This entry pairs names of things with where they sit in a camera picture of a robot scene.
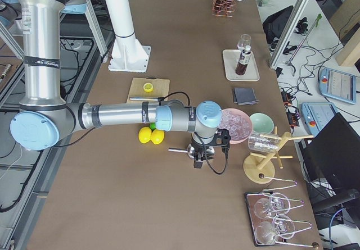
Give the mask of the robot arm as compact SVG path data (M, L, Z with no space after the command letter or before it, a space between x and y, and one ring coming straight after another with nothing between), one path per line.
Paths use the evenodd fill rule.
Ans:
M159 130L191 133L188 155L195 168L211 159L213 147L228 153L230 135L219 128L222 110L212 101L197 107L166 97L110 105L66 103L60 93L60 12L83 13L86 0L18 1L24 36L25 96L10 123L10 132L23 147L40 151L82 129L153 122Z

